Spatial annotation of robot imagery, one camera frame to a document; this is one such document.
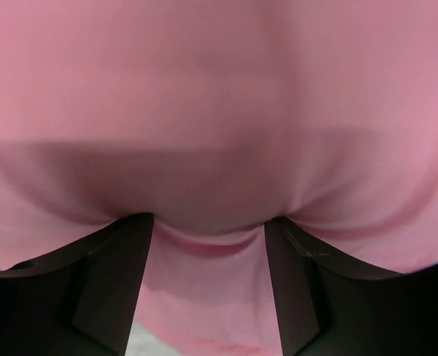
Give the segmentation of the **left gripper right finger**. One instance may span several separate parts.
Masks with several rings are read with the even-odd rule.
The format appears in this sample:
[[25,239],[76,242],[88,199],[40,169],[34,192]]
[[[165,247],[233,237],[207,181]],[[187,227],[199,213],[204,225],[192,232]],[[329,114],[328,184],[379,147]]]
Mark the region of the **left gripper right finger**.
[[284,355],[438,355],[438,263],[400,274],[286,218],[265,245]]

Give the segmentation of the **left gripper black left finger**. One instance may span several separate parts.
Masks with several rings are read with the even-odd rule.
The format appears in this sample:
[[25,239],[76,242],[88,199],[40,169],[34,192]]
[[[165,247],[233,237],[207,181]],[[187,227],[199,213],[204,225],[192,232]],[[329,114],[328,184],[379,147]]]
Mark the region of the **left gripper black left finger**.
[[152,230],[133,215],[0,270],[0,355],[123,355]]

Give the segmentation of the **pink pillowcase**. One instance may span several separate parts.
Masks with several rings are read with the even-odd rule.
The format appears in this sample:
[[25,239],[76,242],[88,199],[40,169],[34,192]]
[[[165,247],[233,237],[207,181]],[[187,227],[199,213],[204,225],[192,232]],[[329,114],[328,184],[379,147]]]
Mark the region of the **pink pillowcase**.
[[142,212],[184,355],[280,354],[274,217],[438,261],[438,1],[0,1],[0,268]]

